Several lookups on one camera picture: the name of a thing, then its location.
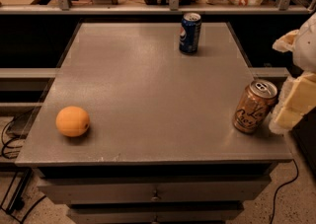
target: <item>orange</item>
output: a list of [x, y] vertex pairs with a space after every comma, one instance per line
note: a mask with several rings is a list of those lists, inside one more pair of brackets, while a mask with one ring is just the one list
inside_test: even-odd
[[88, 113], [79, 107], [66, 107], [56, 117], [58, 131], [69, 137], [76, 137], [84, 134], [90, 125]]

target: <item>floor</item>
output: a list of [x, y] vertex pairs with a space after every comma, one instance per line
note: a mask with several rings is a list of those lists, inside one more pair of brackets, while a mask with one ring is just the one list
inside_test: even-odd
[[[0, 117], [0, 132], [11, 120], [11, 117]], [[316, 223], [316, 178], [311, 173], [304, 157], [297, 148], [293, 139], [288, 139], [287, 144], [293, 154], [293, 158], [299, 170], [299, 176], [293, 183], [283, 187], [278, 191], [276, 197], [275, 224], [307, 224]], [[0, 157], [0, 165], [8, 160]], [[5, 192], [13, 178], [13, 173], [0, 172], [0, 202], [4, 198]], [[252, 201], [245, 201], [245, 210], [234, 220], [227, 221], [226, 224], [268, 224], [273, 212], [274, 195], [277, 188], [285, 182], [291, 181], [296, 176], [296, 168], [293, 162], [279, 164], [272, 172], [272, 182], [264, 191]], [[37, 189], [38, 177], [32, 176], [22, 198], [25, 202], [21, 210], [15, 210], [14, 215], [18, 220], [22, 220], [30, 207], [39, 200], [43, 194]], [[25, 224], [74, 224], [67, 216], [67, 207], [64, 205], [54, 205], [48, 198], [41, 201], [28, 215]], [[17, 224], [11, 216], [0, 211], [1, 224]]]

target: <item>table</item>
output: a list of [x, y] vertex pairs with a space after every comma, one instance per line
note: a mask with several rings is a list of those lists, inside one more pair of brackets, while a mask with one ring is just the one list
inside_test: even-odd
[[[292, 160], [267, 118], [255, 134], [232, 116], [253, 80], [229, 25], [203, 23], [198, 52], [179, 52], [179, 23], [83, 23], [17, 165], [69, 205], [76, 223], [223, 221]], [[85, 109], [78, 138], [55, 128]]]

